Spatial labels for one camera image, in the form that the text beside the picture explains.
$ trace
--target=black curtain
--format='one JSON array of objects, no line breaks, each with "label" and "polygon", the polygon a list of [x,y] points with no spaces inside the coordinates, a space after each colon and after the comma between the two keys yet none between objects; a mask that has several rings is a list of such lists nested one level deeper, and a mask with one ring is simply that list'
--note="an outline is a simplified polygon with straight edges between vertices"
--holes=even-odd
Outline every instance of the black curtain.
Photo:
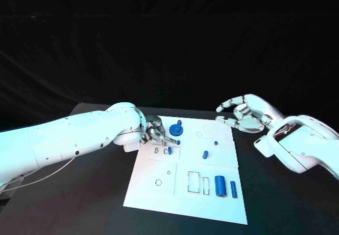
[{"label": "black curtain", "polygon": [[336,14],[116,2],[5,2],[1,130],[66,116],[79,102],[213,111],[248,93],[337,128]]}]

